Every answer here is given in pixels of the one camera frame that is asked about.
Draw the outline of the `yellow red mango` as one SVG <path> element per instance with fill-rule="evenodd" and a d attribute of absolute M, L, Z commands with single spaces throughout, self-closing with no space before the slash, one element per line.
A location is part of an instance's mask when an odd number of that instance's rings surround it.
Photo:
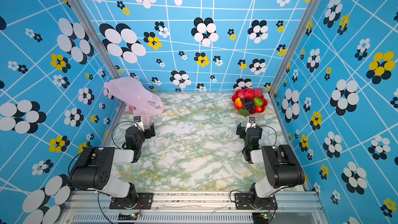
<path fill-rule="evenodd" d="M 239 98 L 239 97 L 235 99 L 234 104 L 235 104 L 235 108 L 236 108 L 237 110 L 240 110 L 240 109 L 243 108 L 243 103 L 242 103 L 242 101 L 241 101 L 241 98 Z"/>

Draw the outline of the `red flower-shaped plate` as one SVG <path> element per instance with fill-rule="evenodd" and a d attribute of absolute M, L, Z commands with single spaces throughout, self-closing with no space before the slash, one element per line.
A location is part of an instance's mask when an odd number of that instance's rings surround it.
<path fill-rule="evenodd" d="M 239 89 L 231 97 L 237 110 L 247 111 L 249 114 L 263 113 L 268 106 L 268 101 L 264 97 L 261 88 Z"/>

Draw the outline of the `pink plastic bag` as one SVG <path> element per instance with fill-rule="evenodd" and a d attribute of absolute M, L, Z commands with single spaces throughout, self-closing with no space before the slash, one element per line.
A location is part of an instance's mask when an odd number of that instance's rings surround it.
<path fill-rule="evenodd" d="M 135 116 L 142 116 L 144 125 L 150 125 L 151 116 L 164 111 L 161 99 L 144 88 L 132 77 L 120 77 L 104 83 L 104 88 L 115 98 L 123 101 Z"/>

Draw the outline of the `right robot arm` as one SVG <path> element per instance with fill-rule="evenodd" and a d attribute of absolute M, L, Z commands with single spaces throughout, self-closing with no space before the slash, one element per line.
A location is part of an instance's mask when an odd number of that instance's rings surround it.
<path fill-rule="evenodd" d="M 244 140 L 242 153 L 249 164 L 264 165 L 266 177 L 252 184 L 247 194 L 238 193 L 237 209 L 277 209 L 275 194 L 285 188 L 305 183 L 305 175 L 291 146 L 260 146 L 262 127 L 249 122 L 245 127 L 239 124 L 236 134 Z"/>

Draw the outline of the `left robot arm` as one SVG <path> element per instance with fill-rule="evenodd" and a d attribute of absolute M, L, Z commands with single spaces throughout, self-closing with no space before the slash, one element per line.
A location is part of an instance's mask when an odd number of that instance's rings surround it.
<path fill-rule="evenodd" d="M 134 124 L 126 129 L 125 143 L 117 147 L 86 147 L 78 156 L 70 172 L 72 187 L 96 190 L 110 197 L 110 209 L 151 209 L 153 193 L 137 193 L 135 185 L 112 176 L 115 164 L 136 163 L 146 139 L 155 136 L 154 124 L 144 129 Z"/>

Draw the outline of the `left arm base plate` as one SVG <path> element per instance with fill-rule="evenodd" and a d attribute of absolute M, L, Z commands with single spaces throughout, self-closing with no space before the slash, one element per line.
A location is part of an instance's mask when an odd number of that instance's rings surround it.
<path fill-rule="evenodd" d="M 153 196 L 153 192 L 139 192 L 134 196 L 128 196 L 126 198 L 111 198 L 109 208 L 119 210 L 151 209 Z"/>

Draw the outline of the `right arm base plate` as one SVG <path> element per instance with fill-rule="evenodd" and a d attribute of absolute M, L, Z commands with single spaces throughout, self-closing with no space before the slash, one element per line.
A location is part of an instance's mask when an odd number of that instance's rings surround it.
<path fill-rule="evenodd" d="M 278 209 L 275 196 L 271 198 L 259 198 L 251 193 L 235 192 L 232 197 L 237 210 L 262 210 L 274 211 Z"/>

